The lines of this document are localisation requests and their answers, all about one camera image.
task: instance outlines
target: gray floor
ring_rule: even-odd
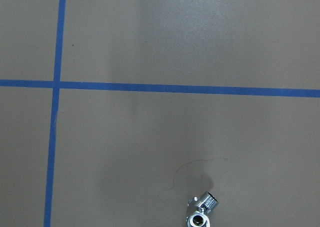
[[[59,0],[0,0],[0,79],[52,80]],[[320,89],[319,0],[66,0],[61,80]],[[0,226],[43,226],[51,89],[0,87]],[[52,227],[320,226],[320,99],[60,90]]]

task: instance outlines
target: round opening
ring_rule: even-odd
[[[193,217],[192,221],[196,226],[202,226],[204,223],[204,218],[202,218],[200,215],[196,215]]]

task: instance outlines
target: blue line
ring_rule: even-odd
[[[224,87],[196,85],[166,85],[137,83],[100,83],[100,82],[60,82],[61,89],[108,90],[108,91],[139,91],[165,93],[192,93],[212,95],[241,96],[280,96],[320,98],[320,89],[297,88],[255,88],[255,87]]]
[[[50,227],[51,225],[52,195],[53,195],[53,185],[54,185],[55,154],[56,154],[56,125],[57,125],[57,115],[58,115],[58,108],[59,108],[65,10],[66,10],[66,0],[59,0],[58,20],[57,20],[57,28],[56,28],[55,59],[54,59],[54,73],[53,73],[53,86],[52,86],[53,88],[52,89],[52,106],[51,106],[51,121],[50,121],[50,134],[49,134],[49,148],[48,148],[48,164],[47,164],[47,172],[46,172],[43,227]]]
[[[20,80],[20,79],[0,79],[0,86],[3,87],[29,87],[29,88],[52,88],[52,81],[41,80]]]

